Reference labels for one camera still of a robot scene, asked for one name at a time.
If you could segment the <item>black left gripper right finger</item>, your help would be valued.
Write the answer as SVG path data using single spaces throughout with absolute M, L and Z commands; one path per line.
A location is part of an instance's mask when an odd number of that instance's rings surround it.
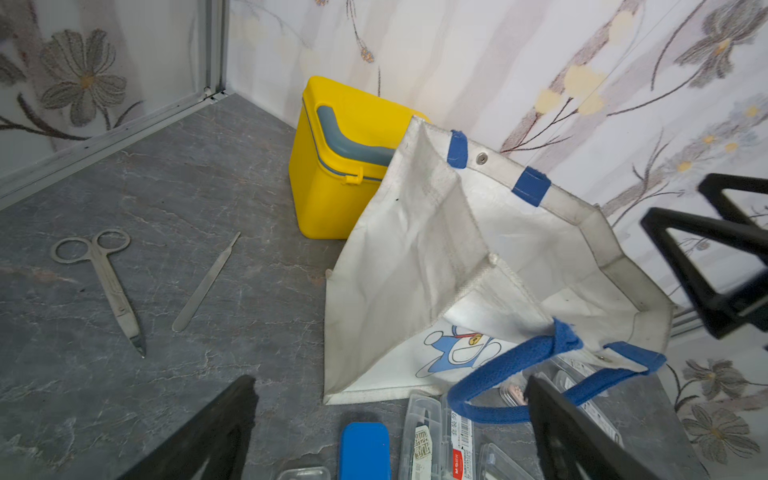
M 528 400 L 540 468 L 546 479 L 655 479 L 547 381 L 533 376 Z

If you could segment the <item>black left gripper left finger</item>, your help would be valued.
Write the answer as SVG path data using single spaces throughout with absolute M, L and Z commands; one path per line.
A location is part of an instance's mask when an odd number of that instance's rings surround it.
M 240 479 L 259 397 L 255 378 L 242 375 L 123 479 Z

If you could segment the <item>white canvas cartoon tote bag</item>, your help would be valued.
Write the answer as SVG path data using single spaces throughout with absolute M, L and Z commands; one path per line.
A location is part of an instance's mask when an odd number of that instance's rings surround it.
M 598 208 L 413 118 L 326 281 L 323 401 L 421 391 L 523 423 L 527 407 L 475 399 L 555 357 L 593 367 L 601 392 L 652 374 L 672 309 Z

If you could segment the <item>clear case with red label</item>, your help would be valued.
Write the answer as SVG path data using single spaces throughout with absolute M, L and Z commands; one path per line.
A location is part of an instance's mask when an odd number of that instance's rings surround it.
M 448 480 L 473 480 L 475 472 L 474 424 L 450 410 L 448 413 L 447 465 Z

